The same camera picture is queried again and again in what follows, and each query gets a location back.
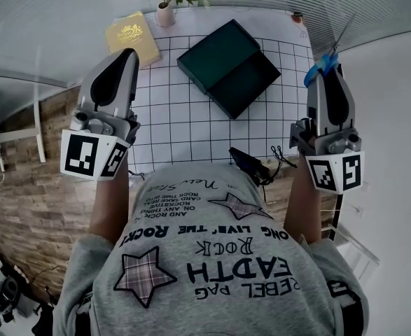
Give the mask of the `person's left forearm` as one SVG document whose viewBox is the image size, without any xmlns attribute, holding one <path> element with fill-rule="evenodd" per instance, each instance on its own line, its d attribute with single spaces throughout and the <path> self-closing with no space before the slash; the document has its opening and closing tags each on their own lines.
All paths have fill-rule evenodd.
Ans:
<svg viewBox="0 0 411 336">
<path fill-rule="evenodd" d="M 115 244 L 129 215 L 129 174 L 122 164 L 113 180 L 98 181 L 88 232 Z"/>
</svg>

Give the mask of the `grey printed sweatshirt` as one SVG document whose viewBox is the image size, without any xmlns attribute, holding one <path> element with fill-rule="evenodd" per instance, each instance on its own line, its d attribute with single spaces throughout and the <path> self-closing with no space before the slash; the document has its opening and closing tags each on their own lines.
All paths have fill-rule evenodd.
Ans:
<svg viewBox="0 0 411 336">
<path fill-rule="evenodd" d="M 365 336 L 367 298 L 329 239 L 294 240 L 228 164 L 175 164 L 119 240 L 72 249 L 53 336 Z"/>
</svg>

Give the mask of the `person's right forearm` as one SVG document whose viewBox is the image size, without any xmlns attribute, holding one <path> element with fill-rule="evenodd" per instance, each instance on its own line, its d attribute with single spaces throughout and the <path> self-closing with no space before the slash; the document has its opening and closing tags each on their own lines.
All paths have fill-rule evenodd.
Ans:
<svg viewBox="0 0 411 336">
<path fill-rule="evenodd" d="M 321 239 L 321 193 L 315 189 L 306 160 L 299 157 L 284 221 L 285 231 L 297 242 Z"/>
</svg>

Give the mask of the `white grid tablecloth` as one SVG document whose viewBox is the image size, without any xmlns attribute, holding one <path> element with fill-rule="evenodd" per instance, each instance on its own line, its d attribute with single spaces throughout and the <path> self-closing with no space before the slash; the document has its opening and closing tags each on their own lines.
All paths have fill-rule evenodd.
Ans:
<svg viewBox="0 0 411 336">
<path fill-rule="evenodd" d="M 139 72 L 132 105 L 140 122 L 129 151 L 131 170 L 148 174 L 170 164 L 189 161 L 231 161 L 237 148 L 260 159 L 279 146 L 287 157 L 291 123 L 305 117 L 307 91 L 303 80 L 313 65 L 313 52 L 302 18 L 263 8 L 182 8 L 173 26 L 163 28 L 154 14 L 146 21 L 161 59 Z M 178 68 L 187 49 L 231 20 L 258 42 L 280 73 L 260 96 L 232 120 Z"/>
</svg>

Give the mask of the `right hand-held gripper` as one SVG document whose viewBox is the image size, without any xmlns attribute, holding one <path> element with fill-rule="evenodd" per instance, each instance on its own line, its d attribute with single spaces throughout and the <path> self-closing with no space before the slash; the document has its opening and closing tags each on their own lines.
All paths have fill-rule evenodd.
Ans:
<svg viewBox="0 0 411 336">
<path fill-rule="evenodd" d="M 309 118 L 291 125 L 289 146 L 298 149 L 299 133 L 312 133 L 313 129 L 316 156 L 303 157 L 314 187 L 341 195 L 362 186 L 365 152 L 361 150 L 362 140 L 353 128 L 354 98 L 336 67 L 330 70 L 330 81 L 323 74 L 323 69 L 316 70 L 307 87 Z"/>
</svg>

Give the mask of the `black equipment pile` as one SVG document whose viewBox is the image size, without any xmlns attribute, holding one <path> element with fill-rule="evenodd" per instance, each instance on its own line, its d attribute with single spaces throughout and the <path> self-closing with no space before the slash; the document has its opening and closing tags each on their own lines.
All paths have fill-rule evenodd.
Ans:
<svg viewBox="0 0 411 336">
<path fill-rule="evenodd" d="M 15 321 L 16 316 L 28 319 L 36 317 L 31 332 L 34 336 L 50 334 L 53 328 L 54 307 L 46 302 L 33 300 L 25 294 L 25 285 L 1 269 L 5 278 L 0 281 L 0 327 L 3 323 Z"/>
</svg>

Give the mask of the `yellow gold-printed book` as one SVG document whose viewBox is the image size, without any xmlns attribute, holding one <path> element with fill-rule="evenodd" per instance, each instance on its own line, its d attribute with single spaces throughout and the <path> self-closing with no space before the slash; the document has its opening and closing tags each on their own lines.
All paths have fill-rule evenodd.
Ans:
<svg viewBox="0 0 411 336">
<path fill-rule="evenodd" d="M 141 11 L 116 20 L 105 30 L 106 42 L 111 54 L 125 48 L 133 49 L 143 69 L 160 60 L 160 51 Z"/>
</svg>

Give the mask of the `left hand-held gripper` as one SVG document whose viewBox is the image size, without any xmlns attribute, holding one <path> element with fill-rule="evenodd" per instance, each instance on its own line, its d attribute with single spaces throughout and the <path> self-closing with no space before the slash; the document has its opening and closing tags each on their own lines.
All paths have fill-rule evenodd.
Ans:
<svg viewBox="0 0 411 336">
<path fill-rule="evenodd" d="M 82 108 L 73 111 L 69 129 L 62 131 L 63 174 L 93 181 L 116 177 L 140 128 L 137 115 L 129 111 L 138 73 L 138 54 L 124 49 L 105 57 L 83 79 Z"/>
</svg>

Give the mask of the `person's right hand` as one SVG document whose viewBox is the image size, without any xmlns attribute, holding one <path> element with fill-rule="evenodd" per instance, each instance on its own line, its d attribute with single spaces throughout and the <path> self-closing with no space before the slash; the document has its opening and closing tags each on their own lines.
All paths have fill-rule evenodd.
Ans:
<svg viewBox="0 0 411 336">
<path fill-rule="evenodd" d="M 311 132 L 299 133 L 298 152 L 304 157 L 316 156 L 315 140 L 316 137 Z"/>
</svg>

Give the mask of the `dark green box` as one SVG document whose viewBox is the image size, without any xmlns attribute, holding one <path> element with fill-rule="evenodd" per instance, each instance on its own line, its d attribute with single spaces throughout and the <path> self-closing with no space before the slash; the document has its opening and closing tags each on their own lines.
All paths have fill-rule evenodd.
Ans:
<svg viewBox="0 0 411 336">
<path fill-rule="evenodd" d="M 227 117 L 234 120 L 280 75 L 279 70 L 259 50 L 213 85 L 207 95 Z"/>
</svg>

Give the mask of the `blue-handled scissors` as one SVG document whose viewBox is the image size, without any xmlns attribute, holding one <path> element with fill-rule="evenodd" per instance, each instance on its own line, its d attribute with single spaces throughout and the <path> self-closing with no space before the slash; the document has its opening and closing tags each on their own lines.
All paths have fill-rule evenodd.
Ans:
<svg viewBox="0 0 411 336">
<path fill-rule="evenodd" d="M 330 69 L 338 64 L 338 46 L 340 45 L 340 41 L 342 40 L 342 37 L 345 35 L 346 31 L 348 30 L 348 28 L 350 28 L 355 17 L 356 13 L 353 13 L 328 53 L 324 54 L 319 61 L 315 62 L 314 65 L 306 73 L 304 78 L 304 85 L 306 88 L 309 87 L 310 83 L 316 78 L 319 72 L 326 76 Z"/>
</svg>

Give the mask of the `black waist-mounted device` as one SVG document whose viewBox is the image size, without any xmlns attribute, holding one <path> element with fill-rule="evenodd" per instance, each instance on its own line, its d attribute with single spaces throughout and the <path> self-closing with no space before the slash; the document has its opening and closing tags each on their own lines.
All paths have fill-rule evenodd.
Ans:
<svg viewBox="0 0 411 336">
<path fill-rule="evenodd" d="M 257 185 L 267 185 L 272 182 L 270 170 L 262 162 L 234 147 L 231 147 L 229 153 L 236 165 L 246 173 L 250 179 Z"/>
</svg>

